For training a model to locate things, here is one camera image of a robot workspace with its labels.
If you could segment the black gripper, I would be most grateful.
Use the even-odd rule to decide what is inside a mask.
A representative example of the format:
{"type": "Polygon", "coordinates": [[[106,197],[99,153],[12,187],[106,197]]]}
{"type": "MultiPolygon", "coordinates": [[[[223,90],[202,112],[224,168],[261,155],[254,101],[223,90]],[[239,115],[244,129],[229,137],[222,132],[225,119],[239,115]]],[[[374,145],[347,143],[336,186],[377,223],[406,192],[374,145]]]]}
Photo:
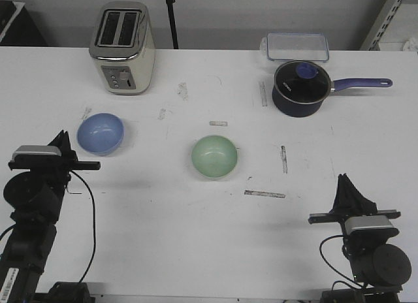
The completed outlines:
{"type": "Polygon", "coordinates": [[[69,133],[61,130],[48,146],[57,147],[61,155],[27,154],[15,155],[8,163],[11,170],[26,169],[44,176],[51,184],[65,189],[71,179],[71,171],[99,170],[99,161],[81,161],[71,148],[69,133]]]}
{"type": "Polygon", "coordinates": [[[398,217],[400,212],[396,210],[376,213],[376,203],[364,197],[347,174],[340,174],[332,209],[329,213],[310,214],[308,223],[338,223],[345,251],[370,251],[399,234],[391,223],[398,217]]]}

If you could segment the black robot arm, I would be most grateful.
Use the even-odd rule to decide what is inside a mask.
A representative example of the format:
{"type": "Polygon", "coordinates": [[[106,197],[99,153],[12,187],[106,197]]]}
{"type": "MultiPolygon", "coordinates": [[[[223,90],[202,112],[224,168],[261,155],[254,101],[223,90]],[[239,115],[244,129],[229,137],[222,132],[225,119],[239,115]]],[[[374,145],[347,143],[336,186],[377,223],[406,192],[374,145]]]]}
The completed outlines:
{"type": "Polygon", "coordinates": [[[11,178],[4,199],[14,224],[1,254],[2,302],[94,302],[86,283],[58,281],[47,293],[36,291],[55,237],[63,197],[79,170],[99,170],[98,161],[79,161],[69,134],[60,131],[45,146],[23,145],[8,163],[20,173],[11,178]]]}
{"type": "Polygon", "coordinates": [[[399,301],[398,293],[410,279],[412,267],[408,256],[387,241],[398,235],[391,221],[400,215],[397,210],[378,210],[346,174],[339,175],[332,209],[310,214],[308,222],[339,224],[342,253],[353,275],[339,280],[345,288],[323,291],[321,302],[399,301]]]}

